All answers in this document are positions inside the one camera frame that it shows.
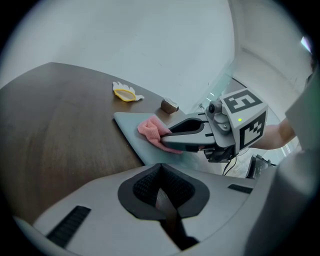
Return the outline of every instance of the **dark wooden table surface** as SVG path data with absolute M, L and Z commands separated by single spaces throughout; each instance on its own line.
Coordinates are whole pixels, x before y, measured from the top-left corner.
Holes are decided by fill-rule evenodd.
M 145 99 L 124 102 L 112 82 Z M 48 207 L 94 179 L 143 165 L 114 112 L 184 115 L 159 109 L 162 98 L 88 68 L 48 63 L 0 90 L 0 178 L 12 214 L 30 224 Z

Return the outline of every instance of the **black vent grille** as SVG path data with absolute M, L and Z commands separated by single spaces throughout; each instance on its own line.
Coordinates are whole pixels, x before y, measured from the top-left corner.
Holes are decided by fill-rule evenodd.
M 46 237 L 57 246 L 66 247 L 90 211 L 87 207 L 76 206 Z

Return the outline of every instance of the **cable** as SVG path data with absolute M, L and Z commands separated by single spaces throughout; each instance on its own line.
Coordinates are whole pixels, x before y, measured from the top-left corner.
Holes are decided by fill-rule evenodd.
M 228 162 L 228 164 L 225 166 L 225 168 L 224 168 L 224 170 L 223 170 L 223 173 L 225 172 L 225 170 L 227 169 L 227 167 L 228 167 L 228 165 L 229 165 L 230 163 L 231 163 L 231 160 L 230 160 L 230 162 Z M 228 174 L 228 172 L 230 172 L 230 170 L 231 170 L 233 167 L 235 167 L 236 163 L 237 163 L 237 157 L 235 157 L 234 165 L 224 174 L 224 176 L 226 176 L 226 175 Z

